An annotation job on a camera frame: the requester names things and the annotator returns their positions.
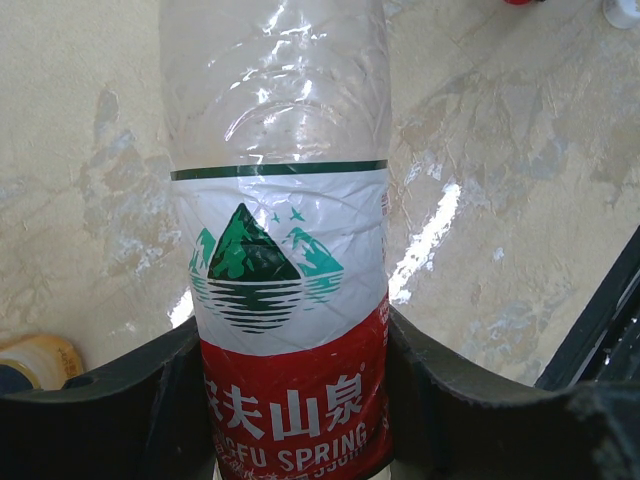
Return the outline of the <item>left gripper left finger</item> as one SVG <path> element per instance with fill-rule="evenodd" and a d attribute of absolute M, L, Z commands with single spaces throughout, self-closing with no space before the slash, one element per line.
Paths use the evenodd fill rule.
<path fill-rule="evenodd" d="M 210 479 L 196 322 L 66 382 L 1 398 L 4 479 Z"/>

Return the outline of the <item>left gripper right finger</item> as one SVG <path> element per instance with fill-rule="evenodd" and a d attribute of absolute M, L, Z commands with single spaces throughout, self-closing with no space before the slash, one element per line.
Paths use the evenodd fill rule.
<path fill-rule="evenodd" d="M 395 479 L 636 479 L 639 387 L 558 392 L 486 370 L 389 312 Z"/>

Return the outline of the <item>red label water bottle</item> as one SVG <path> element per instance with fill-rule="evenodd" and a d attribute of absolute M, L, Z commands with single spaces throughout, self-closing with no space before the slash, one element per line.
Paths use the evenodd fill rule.
<path fill-rule="evenodd" d="M 164 1 L 173 197 L 226 479 L 370 479 L 391 99 L 379 1 Z"/>

